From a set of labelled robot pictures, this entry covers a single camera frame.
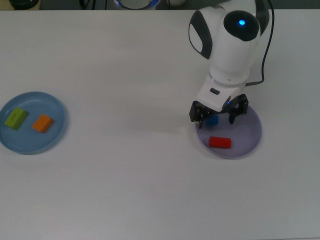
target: blue led light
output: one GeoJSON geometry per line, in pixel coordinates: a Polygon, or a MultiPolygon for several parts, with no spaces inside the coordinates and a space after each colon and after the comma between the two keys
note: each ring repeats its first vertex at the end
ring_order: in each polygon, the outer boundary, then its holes
{"type": "Polygon", "coordinates": [[[239,24],[240,24],[241,26],[244,26],[244,25],[246,24],[246,21],[245,21],[245,20],[240,20],[240,21],[239,21],[239,24]]]}

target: blue plate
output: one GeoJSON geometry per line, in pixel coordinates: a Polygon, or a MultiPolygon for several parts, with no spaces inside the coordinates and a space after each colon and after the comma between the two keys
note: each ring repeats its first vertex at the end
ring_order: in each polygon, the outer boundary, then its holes
{"type": "Polygon", "coordinates": [[[39,154],[59,141],[66,123],[66,111],[58,99],[44,92],[26,92],[11,99],[0,111],[0,142],[19,154],[39,154]],[[5,125],[5,121],[16,107],[25,110],[28,115],[20,128],[13,130],[5,125]],[[45,133],[32,128],[41,114],[54,120],[45,133]]]}

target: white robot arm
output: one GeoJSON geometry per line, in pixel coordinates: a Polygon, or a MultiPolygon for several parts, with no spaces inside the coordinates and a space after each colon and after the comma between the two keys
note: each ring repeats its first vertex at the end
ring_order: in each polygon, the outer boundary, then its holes
{"type": "Polygon", "coordinates": [[[190,43],[210,59],[209,73],[189,113],[200,128],[214,114],[229,113],[233,124],[237,116],[247,113],[249,102],[243,91],[268,22],[263,0],[228,1],[193,14],[190,43]]]}

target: white table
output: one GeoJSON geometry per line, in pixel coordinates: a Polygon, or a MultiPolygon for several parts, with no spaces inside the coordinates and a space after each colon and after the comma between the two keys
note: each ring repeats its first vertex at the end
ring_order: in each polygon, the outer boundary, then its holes
{"type": "Polygon", "coordinates": [[[192,14],[1,12],[0,105],[43,91],[69,121],[45,153],[0,146],[1,240],[320,237],[320,10],[275,12],[265,83],[245,92],[263,138],[240,160],[210,154],[189,119],[209,69],[192,14]]]}

